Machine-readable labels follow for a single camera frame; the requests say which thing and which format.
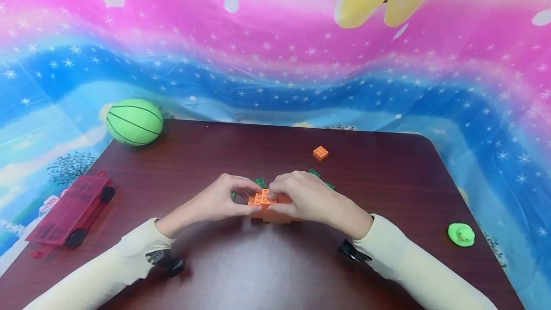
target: cream sleeve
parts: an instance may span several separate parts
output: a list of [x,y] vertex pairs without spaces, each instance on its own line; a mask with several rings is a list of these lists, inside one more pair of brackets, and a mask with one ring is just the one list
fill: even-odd
[[497,310],[482,292],[442,262],[410,241],[384,217],[373,215],[373,226],[354,247],[384,278],[402,285],[427,310]]
[[86,263],[23,310],[95,310],[123,288],[147,277],[153,265],[145,255],[170,249],[150,219],[124,236],[118,244]]

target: small green figure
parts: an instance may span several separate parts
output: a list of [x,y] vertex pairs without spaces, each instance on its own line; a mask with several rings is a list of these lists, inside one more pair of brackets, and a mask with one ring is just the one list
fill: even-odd
[[450,240],[460,247],[471,247],[474,244],[474,231],[464,223],[453,223],[448,227]]

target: green basketball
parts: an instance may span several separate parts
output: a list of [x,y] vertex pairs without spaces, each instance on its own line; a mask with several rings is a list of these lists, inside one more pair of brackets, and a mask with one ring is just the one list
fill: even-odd
[[151,143],[163,130],[163,115],[146,100],[121,100],[107,114],[107,128],[115,140],[140,146]]

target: transparent red toy truck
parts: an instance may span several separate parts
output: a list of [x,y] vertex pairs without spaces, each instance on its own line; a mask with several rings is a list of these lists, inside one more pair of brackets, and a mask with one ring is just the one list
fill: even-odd
[[27,236],[27,241],[40,245],[30,256],[39,259],[57,247],[79,247],[101,210],[115,196],[112,184],[105,172],[79,176]]

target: toy wheel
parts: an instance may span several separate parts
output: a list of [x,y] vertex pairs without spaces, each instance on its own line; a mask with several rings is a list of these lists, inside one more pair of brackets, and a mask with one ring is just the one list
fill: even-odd
[[109,204],[109,202],[113,199],[114,196],[115,196],[115,188],[105,187],[104,190],[101,191],[100,200],[104,204]]
[[78,229],[75,229],[65,240],[65,245],[73,248],[79,247],[87,235],[88,231],[79,227]]

